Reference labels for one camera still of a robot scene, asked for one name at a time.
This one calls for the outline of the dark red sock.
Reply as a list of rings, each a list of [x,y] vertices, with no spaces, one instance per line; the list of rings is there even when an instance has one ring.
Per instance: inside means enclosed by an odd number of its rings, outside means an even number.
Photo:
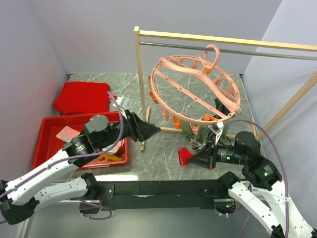
[[[194,156],[186,147],[181,147],[178,149],[178,161],[179,165],[187,166],[189,165],[189,160]]]

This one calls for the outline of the olive green sock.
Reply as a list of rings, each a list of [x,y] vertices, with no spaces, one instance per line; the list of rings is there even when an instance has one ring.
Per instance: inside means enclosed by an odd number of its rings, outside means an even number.
[[[229,110],[220,102],[218,98],[215,100],[216,109],[220,112],[228,115]],[[221,137],[225,137],[228,132],[228,125],[223,128],[223,133]],[[182,121],[180,129],[183,130],[186,137],[190,140],[192,149],[194,151],[201,150],[207,143],[208,139],[212,139],[213,132],[209,130],[208,126],[200,125],[197,134],[192,131],[190,123],[187,121]]]

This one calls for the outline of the mustard yellow sock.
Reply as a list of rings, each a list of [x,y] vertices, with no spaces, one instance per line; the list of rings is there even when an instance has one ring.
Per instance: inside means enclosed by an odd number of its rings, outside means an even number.
[[[99,161],[105,160],[106,162],[117,162],[117,161],[122,161],[123,160],[122,157],[118,157],[115,154],[107,154],[107,153],[99,155],[97,157],[97,159]]]

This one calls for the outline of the pink patterned sock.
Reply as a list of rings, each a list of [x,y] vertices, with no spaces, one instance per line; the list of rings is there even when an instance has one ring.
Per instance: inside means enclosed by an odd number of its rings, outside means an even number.
[[[122,147],[124,146],[124,139],[120,140],[118,143],[114,143],[114,144],[111,144],[105,148],[102,149],[102,151],[105,151],[107,154],[110,154],[110,155],[114,155],[116,154],[119,149],[121,149]]]
[[[79,134],[80,134],[79,131],[72,129],[69,126],[65,126],[60,132],[56,134],[56,138],[63,142],[68,143]]]

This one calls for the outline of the pink round clip hanger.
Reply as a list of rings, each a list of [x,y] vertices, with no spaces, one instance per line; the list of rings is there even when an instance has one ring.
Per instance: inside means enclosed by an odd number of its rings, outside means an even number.
[[[150,97],[176,129],[225,122],[240,110],[241,95],[233,77],[218,66],[220,50],[208,45],[202,55],[162,57],[148,76]]]

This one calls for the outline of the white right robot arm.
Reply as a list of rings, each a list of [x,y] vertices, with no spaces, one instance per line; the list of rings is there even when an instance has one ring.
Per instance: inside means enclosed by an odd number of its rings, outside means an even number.
[[[286,196],[285,181],[274,163],[260,153],[261,144],[251,132],[236,134],[234,145],[209,142],[189,158],[190,164],[214,168],[217,162],[242,165],[242,175],[264,197],[264,204],[232,172],[217,179],[217,192],[245,207],[272,238],[315,238],[317,231]]]

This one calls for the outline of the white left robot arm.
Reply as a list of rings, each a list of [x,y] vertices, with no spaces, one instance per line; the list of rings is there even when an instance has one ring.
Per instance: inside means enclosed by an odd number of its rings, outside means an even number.
[[[2,180],[0,212],[5,222],[21,223],[35,211],[63,200],[99,196],[101,189],[92,173],[64,183],[53,182],[108,152],[122,139],[143,142],[160,132],[159,127],[141,120],[134,112],[119,110],[118,114],[117,122],[110,122],[104,115],[92,116],[80,134],[46,162],[15,180]]]

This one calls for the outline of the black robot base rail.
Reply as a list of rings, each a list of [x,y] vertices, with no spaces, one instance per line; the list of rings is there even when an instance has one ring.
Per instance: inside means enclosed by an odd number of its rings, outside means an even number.
[[[213,209],[234,202],[220,191],[216,180],[167,181],[99,181],[97,187],[83,196],[100,201],[111,210],[151,208]]]

